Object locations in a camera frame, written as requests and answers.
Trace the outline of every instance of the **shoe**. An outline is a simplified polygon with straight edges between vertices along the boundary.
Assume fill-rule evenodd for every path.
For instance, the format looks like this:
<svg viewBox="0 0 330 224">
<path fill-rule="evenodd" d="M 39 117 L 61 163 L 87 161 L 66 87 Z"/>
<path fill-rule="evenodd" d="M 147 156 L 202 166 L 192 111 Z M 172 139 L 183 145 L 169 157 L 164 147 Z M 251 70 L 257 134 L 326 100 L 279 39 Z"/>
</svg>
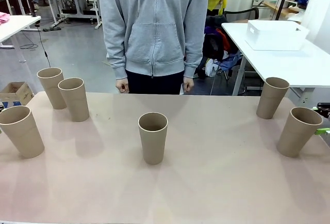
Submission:
<svg viewBox="0 0 330 224">
<path fill-rule="evenodd" d="M 37 3 L 34 3 L 33 5 L 35 7 L 35 10 L 39 10 L 39 5 Z"/>
</svg>

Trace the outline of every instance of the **white plastic bin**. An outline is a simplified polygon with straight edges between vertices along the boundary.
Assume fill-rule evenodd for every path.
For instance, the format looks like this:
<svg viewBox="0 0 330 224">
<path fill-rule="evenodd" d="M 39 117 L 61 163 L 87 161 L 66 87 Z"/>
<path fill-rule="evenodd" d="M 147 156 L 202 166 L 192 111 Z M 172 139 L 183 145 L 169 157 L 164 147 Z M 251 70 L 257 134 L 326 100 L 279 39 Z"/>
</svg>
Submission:
<svg viewBox="0 0 330 224">
<path fill-rule="evenodd" d="M 309 30 L 291 21 L 250 20 L 246 42 L 254 50 L 299 51 Z"/>
</svg>

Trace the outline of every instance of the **paper cup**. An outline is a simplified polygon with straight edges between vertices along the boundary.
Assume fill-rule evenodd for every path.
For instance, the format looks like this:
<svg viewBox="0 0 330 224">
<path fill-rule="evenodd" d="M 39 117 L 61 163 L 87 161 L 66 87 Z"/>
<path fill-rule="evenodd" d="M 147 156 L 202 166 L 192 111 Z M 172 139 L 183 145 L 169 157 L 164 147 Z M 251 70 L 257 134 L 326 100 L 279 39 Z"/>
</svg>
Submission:
<svg viewBox="0 0 330 224">
<path fill-rule="evenodd" d="M 160 113 L 147 113 L 139 118 L 143 158 L 150 165 L 157 165 L 164 158 L 168 120 Z"/>
<path fill-rule="evenodd" d="M 71 114 L 72 121 L 83 122 L 89 118 L 84 81 L 81 78 L 64 79 L 58 84 Z"/>
<path fill-rule="evenodd" d="M 58 89 L 58 83 L 63 78 L 63 73 L 60 68 L 46 68 L 37 73 L 40 83 L 45 90 L 53 109 L 64 109 L 67 107 L 65 101 Z"/>
<path fill-rule="evenodd" d="M 263 86 L 257 116 L 272 119 L 290 84 L 281 78 L 268 78 Z"/>
<path fill-rule="evenodd" d="M 297 157 L 322 122 L 322 117 L 311 109 L 293 108 L 277 144 L 277 150 L 284 156 Z"/>
<path fill-rule="evenodd" d="M 29 107 L 14 106 L 2 111 L 0 127 L 23 157 L 34 158 L 44 151 L 44 144 Z"/>
</svg>

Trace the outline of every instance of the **green clip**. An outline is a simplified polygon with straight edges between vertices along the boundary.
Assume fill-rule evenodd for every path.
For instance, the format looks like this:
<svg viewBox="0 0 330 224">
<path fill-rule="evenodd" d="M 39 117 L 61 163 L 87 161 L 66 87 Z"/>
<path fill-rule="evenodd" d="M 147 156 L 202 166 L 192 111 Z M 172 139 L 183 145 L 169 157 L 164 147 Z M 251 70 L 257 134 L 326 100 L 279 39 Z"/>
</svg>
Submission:
<svg viewBox="0 0 330 224">
<path fill-rule="evenodd" d="M 325 128 L 323 128 L 323 129 L 318 129 L 318 130 L 316 130 L 315 134 L 316 134 L 316 135 L 324 135 L 324 134 L 326 134 L 327 131 L 330 131 L 330 128 L 325 127 Z"/>
</svg>

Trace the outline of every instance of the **hand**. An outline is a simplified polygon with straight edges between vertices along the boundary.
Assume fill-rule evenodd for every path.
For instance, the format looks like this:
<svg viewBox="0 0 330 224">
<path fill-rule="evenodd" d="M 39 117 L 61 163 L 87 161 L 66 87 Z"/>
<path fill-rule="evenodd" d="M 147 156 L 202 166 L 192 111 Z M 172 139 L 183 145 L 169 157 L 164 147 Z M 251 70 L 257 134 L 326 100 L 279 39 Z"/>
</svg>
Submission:
<svg viewBox="0 0 330 224">
<path fill-rule="evenodd" d="M 190 92 L 194 87 L 194 80 L 192 78 L 184 77 L 184 92 Z"/>
<path fill-rule="evenodd" d="M 129 93 L 127 78 L 116 80 L 115 85 L 120 91 L 120 93 Z"/>
</svg>

